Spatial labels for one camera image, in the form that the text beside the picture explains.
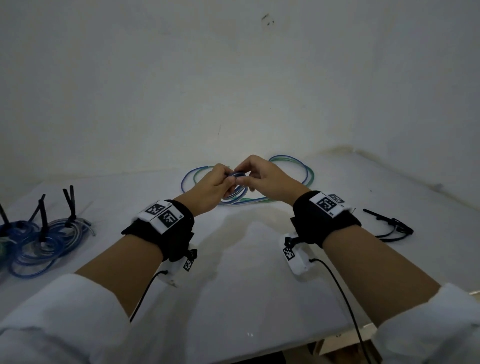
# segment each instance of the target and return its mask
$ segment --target qr code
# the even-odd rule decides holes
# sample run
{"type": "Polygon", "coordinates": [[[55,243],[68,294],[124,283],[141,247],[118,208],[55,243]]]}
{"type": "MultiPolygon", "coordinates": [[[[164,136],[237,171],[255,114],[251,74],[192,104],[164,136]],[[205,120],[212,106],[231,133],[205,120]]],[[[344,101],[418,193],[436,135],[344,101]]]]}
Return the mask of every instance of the qr code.
{"type": "Polygon", "coordinates": [[[193,264],[193,260],[187,260],[183,265],[183,269],[185,269],[188,272],[192,267],[192,264],[193,264]]]}
{"type": "Polygon", "coordinates": [[[170,210],[167,210],[163,214],[160,214],[158,216],[158,219],[161,222],[163,222],[163,224],[167,228],[169,228],[170,226],[172,226],[173,224],[175,224],[178,221],[177,217],[170,210]]]}
{"type": "Polygon", "coordinates": [[[321,208],[323,211],[330,211],[332,208],[336,206],[336,203],[333,202],[331,199],[328,197],[322,198],[320,201],[317,202],[317,205],[319,208],[321,208]]]}
{"type": "Polygon", "coordinates": [[[283,248],[283,254],[287,257],[287,260],[292,259],[295,256],[295,253],[290,248],[283,248]]]}
{"type": "Polygon", "coordinates": [[[345,202],[345,201],[342,200],[340,197],[338,197],[336,194],[329,194],[329,196],[330,196],[330,198],[331,198],[332,200],[334,200],[334,201],[335,201],[336,203],[338,203],[338,204],[342,204],[342,203],[345,202]]]}
{"type": "Polygon", "coordinates": [[[160,211],[162,211],[165,208],[165,206],[162,206],[160,204],[154,204],[153,206],[150,206],[145,212],[148,212],[149,214],[156,215],[160,211]]]}

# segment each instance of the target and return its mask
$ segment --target forearm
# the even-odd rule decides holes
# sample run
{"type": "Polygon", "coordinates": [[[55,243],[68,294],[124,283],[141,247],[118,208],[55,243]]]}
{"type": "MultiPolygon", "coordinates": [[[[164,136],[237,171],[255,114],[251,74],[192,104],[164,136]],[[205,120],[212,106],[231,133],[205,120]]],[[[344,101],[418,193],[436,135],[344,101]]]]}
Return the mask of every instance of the forearm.
{"type": "Polygon", "coordinates": [[[130,316],[162,260],[158,246],[125,235],[75,273],[114,293],[130,316]]]}
{"type": "Polygon", "coordinates": [[[372,322],[427,302],[440,285],[359,226],[332,232],[323,248],[372,322]]]}

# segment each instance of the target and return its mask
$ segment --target hand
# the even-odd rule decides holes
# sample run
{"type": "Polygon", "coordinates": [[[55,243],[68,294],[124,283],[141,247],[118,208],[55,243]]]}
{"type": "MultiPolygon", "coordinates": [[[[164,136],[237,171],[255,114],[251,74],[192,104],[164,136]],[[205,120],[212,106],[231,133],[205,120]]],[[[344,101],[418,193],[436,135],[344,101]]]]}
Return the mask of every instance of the hand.
{"type": "Polygon", "coordinates": [[[294,180],[283,172],[278,166],[260,158],[251,155],[236,168],[235,172],[250,172],[248,177],[237,177],[236,184],[248,186],[250,191],[258,190],[272,200],[286,202],[293,206],[297,198],[310,189],[294,180]]]}
{"type": "Polygon", "coordinates": [[[184,204],[194,217],[213,210],[235,189],[235,177],[227,177],[230,173],[233,173],[230,168],[218,163],[191,190],[174,200],[184,204]]]}

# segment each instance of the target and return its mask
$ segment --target white table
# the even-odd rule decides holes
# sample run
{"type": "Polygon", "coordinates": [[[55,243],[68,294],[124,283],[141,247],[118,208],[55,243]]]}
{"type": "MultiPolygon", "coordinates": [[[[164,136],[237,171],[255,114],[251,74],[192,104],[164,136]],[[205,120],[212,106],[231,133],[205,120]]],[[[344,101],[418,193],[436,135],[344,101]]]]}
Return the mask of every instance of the white table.
{"type": "MultiPolygon", "coordinates": [[[[362,212],[368,208],[411,226],[411,237],[392,246],[440,283],[472,291],[480,288],[477,225],[480,214],[358,155],[321,155],[304,161],[315,172],[314,189],[335,192],[357,207],[355,215],[374,233],[386,223],[362,212]]],[[[302,177],[295,166],[282,165],[302,177]]],[[[178,195],[186,170],[125,174],[49,182],[8,209],[11,220],[28,218],[46,193],[48,219],[67,217],[61,189],[73,184],[77,215],[96,230],[54,269],[35,279],[0,273],[0,318],[56,277],[77,268],[121,237],[139,210],[157,197],[178,195]]],[[[295,277],[278,239],[293,231],[290,206],[217,207],[196,218],[192,244],[199,250],[189,273],[174,288],[156,280],[142,304],[123,359],[144,363],[235,361],[319,340],[351,328],[340,293],[318,266],[295,277]]],[[[326,259],[318,247],[312,248],[326,259]]],[[[353,302],[361,324],[368,318],[353,302]]]]}

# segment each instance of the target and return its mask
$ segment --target person's left hand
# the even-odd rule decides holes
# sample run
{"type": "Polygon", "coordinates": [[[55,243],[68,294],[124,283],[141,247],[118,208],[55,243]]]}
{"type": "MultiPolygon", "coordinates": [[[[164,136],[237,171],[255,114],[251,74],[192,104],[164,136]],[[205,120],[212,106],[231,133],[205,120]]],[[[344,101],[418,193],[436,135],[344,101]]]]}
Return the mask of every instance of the person's left hand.
{"type": "Polygon", "coordinates": [[[235,177],[227,177],[230,173],[233,173],[230,168],[218,163],[191,190],[174,200],[184,204],[193,216],[213,210],[235,189],[235,177]]]}

